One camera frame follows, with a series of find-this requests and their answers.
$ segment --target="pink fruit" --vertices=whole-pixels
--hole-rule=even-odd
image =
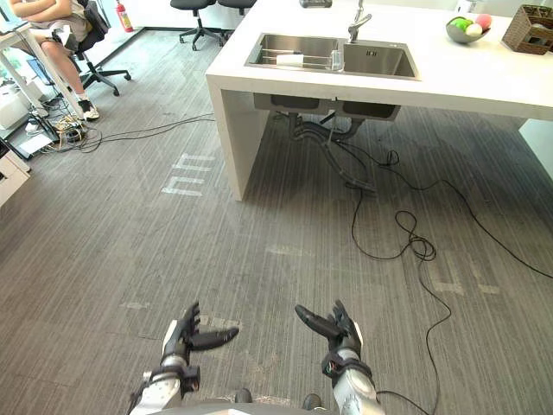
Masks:
[[[490,15],[479,15],[476,17],[476,23],[482,27],[482,30],[488,30],[492,26],[492,17]]]

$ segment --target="kitchen island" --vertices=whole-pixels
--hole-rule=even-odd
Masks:
[[[511,51],[501,42],[510,18],[494,17],[477,42],[451,41],[445,24],[453,11],[365,5],[372,19],[359,40],[405,43],[419,80],[247,66],[260,35],[347,38],[356,0],[329,9],[304,9],[297,0],[257,0],[207,70],[229,185],[242,200],[264,133],[268,111],[253,93],[412,105],[553,120],[553,54]]]

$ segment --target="faucet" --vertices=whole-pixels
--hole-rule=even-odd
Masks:
[[[357,41],[357,34],[359,33],[359,28],[372,19],[372,14],[367,13],[366,16],[361,17],[363,14],[363,0],[359,0],[359,6],[357,8],[357,13],[355,14],[355,19],[353,23],[349,25],[347,31],[349,32],[349,42],[355,43]]]

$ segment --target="white sneaker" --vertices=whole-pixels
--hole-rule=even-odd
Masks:
[[[83,110],[83,117],[86,121],[95,121],[98,118],[100,118],[100,114],[98,113],[98,110],[94,106],[92,102],[90,102],[88,99],[83,99],[79,101],[79,106],[81,110]]]

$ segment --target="black office chair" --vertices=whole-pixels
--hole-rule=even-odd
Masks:
[[[241,16],[245,14],[245,9],[250,9],[256,3],[256,0],[217,0],[221,6],[231,7],[233,9],[238,9],[238,13]],[[225,40],[228,40],[229,36],[234,32],[234,30],[225,30],[223,37]]]
[[[105,22],[104,18],[98,12],[98,5],[93,0],[78,0],[78,2],[85,8],[85,18],[91,25],[91,30],[88,32],[86,38],[79,43],[79,49],[75,52],[77,59],[79,61],[86,61],[88,66],[88,72],[80,76],[80,79],[83,83],[83,87],[87,88],[94,81],[103,82],[107,86],[113,88],[113,95],[116,97],[119,96],[119,90],[111,81],[106,77],[112,75],[122,75],[126,80],[130,80],[130,73],[126,70],[117,70],[117,71],[104,71],[101,67],[94,67],[92,62],[89,61],[88,57],[85,54],[85,51],[90,49],[96,42],[103,41],[105,34],[107,33],[109,26]]]
[[[198,48],[196,47],[196,41],[200,38],[200,36],[204,35],[212,37],[213,39],[217,39],[219,41],[219,46],[223,46],[225,44],[225,40],[222,36],[222,29],[207,29],[204,28],[201,24],[199,10],[205,9],[207,6],[212,6],[215,3],[216,0],[171,0],[171,7],[174,7],[178,10],[192,10],[194,13],[194,17],[198,17],[197,28],[187,30],[186,32],[179,35],[181,43],[184,43],[185,36],[194,35],[194,39],[192,40],[193,51],[198,50]]]

